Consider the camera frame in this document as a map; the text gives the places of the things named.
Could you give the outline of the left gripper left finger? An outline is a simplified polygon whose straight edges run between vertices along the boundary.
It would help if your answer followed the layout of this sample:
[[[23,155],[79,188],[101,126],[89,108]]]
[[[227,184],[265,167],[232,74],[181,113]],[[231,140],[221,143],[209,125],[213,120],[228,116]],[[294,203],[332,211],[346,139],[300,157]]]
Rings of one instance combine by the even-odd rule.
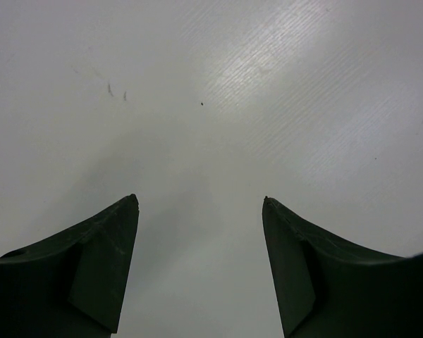
[[[0,257],[0,337],[117,333],[138,218],[131,194]]]

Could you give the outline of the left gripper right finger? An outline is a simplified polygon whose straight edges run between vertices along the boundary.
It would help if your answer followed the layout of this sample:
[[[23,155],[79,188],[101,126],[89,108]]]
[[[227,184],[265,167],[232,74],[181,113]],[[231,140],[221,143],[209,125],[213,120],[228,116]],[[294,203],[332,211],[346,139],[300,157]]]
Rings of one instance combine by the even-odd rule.
[[[262,222],[285,337],[423,337],[423,253],[368,249],[270,197]]]

